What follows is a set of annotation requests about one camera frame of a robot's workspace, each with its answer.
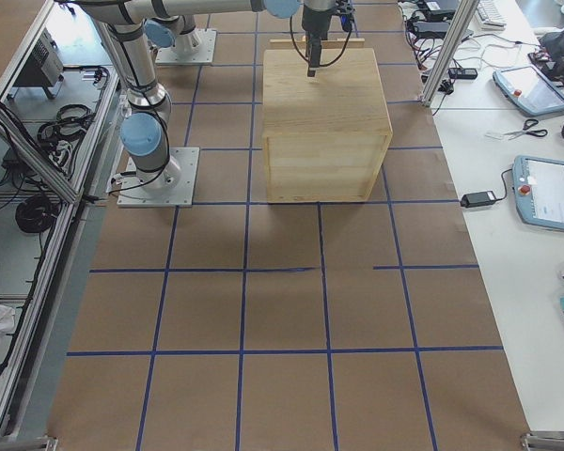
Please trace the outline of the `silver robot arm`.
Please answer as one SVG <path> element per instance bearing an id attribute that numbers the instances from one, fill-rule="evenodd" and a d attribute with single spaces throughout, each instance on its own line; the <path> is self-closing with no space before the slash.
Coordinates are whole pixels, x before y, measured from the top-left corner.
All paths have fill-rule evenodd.
<path id="1" fill-rule="evenodd" d="M 133 107 L 153 108 L 165 98 L 157 82 L 149 44 L 156 38 L 147 33 L 155 27 L 195 14 L 268 11 L 278 19 L 290 19 L 303 11 L 307 75 L 313 77 L 321 63 L 322 43 L 327 39 L 333 16 L 340 14 L 337 1 L 77 1 L 77 6 L 93 20 L 104 24 L 114 41 L 107 51 L 122 65 Z"/>
<path id="2" fill-rule="evenodd" d="M 267 10 L 279 19 L 290 19 L 303 6 L 302 28 L 305 31 L 305 56 L 311 58 L 322 49 L 328 40 L 328 31 L 333 16 L 340 19 L 344 32 L 353 31 L 354 8 L 349 1 L 252 1 L 254 11 Z M 149 39 L 159 47 L 174 45 L 178 35 L 191 33 L 196 25 L 192 18 L 182 20 L 162 9 L 159 14 L 145 22 Z"/>

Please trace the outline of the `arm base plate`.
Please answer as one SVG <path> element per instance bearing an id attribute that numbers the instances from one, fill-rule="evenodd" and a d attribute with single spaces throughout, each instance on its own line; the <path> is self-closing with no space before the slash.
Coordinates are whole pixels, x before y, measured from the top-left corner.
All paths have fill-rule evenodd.
<path id="1" fill-rule="evenodd" d="M 193 205 L 199 148 L 170 149 L 170 161 L 164 172 L 154 181 L 140 172 L 122 180 L 117 192 L 117 205 L 121 208 L 191 207 Z"/>
<path id="2" fill-rule="evenodd" d="M 210 65 L 214 57 L 217 31 L 212 28 L 195 28 L 178 35 L 172 47 L 160 48 L 156 55 L 158 66 Z"/>

